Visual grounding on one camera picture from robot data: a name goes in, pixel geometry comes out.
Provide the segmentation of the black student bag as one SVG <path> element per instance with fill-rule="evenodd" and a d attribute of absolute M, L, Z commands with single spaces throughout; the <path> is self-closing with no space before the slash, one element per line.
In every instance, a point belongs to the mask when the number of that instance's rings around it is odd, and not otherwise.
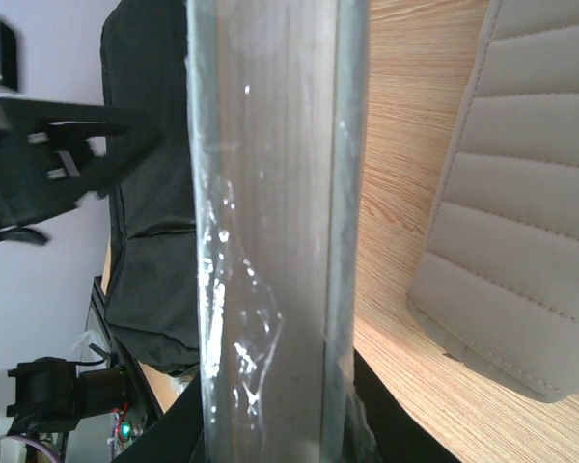
<path fill-rule="evenodd" d="M 146 112 L 161 145 L 109 195 L 105 323 L 137 361 L 179 377 L 199 363 L 186 8 L 122 1 L 103 25 L 104 102 Z"/>

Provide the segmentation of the grey book with G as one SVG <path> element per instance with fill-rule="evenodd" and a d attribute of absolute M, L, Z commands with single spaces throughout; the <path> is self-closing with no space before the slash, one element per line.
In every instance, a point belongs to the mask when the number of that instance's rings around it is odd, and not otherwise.
<path fill-rule="evenodd" d="M 210 462 L 375 462 L 354 387 L 366 1 L 190 1 Z"/>

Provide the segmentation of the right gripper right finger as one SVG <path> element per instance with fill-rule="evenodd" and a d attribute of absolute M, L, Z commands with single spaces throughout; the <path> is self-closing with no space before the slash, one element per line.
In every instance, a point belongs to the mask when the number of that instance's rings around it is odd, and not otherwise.
<path fill-rule="evenodd" d="M 458 462 L 401 407 L 362 356 L 354 357 L 354 385 L 383 462 Z"/>

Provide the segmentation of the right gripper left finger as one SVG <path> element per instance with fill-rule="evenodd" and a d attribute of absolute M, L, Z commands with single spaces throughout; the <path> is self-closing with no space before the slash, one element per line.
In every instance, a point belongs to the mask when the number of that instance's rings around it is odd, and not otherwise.
<path fill-rule="evenodd" d="M 167 413 L 114 462 L 207 462 L 199 375 L 189 383 Z"/>

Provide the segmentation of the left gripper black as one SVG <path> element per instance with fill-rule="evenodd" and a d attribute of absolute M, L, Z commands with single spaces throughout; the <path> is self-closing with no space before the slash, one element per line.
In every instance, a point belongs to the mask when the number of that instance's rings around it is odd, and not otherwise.
<path fill-rule="evenodd" d="M 0 97 L 0 243 L 46 245 L 49 193 L 103 194 L 161 139 L 144 111 Z"/>

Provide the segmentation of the beige pencil case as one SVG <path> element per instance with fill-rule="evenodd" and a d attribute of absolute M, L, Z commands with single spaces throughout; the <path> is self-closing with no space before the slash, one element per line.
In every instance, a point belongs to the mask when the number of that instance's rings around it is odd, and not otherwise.
<path fill-rule="evenodd" d="M 476 373 L 579 393 L 579 1 L 489 5 L 406 305 Z"/>

